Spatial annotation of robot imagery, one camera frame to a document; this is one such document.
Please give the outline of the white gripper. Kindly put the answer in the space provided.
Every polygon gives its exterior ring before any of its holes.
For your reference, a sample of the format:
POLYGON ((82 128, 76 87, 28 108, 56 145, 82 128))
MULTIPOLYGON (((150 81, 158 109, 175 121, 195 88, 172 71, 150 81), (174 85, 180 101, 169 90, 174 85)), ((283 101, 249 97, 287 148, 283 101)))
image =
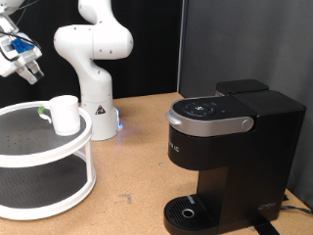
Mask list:
POLYGON ((17 73, 29 84, 40 80, 44 73, 36 60, 42 56, 40 46, 24 33, 2 32, 0 36, 0 75, 17 73))

